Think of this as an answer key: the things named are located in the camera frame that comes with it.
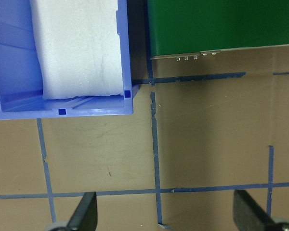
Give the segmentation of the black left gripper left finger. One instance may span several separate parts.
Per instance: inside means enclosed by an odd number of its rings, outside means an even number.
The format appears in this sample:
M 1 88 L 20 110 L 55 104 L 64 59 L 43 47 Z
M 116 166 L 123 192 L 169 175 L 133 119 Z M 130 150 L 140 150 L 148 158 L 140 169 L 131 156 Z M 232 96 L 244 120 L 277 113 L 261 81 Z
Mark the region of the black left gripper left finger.
M 75 212 L 67 223 L 69 231 L 95 231 L 97 228 L 96 192 L 84 193 Z

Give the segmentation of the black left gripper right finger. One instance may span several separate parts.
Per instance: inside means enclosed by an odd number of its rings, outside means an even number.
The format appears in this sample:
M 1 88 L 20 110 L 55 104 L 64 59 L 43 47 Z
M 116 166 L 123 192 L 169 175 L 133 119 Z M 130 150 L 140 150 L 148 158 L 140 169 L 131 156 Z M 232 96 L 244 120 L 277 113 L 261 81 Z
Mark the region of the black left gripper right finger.
M 239 231 L 277 231 L 279 226 L 246 190 L 235 190 L 233 220 Z

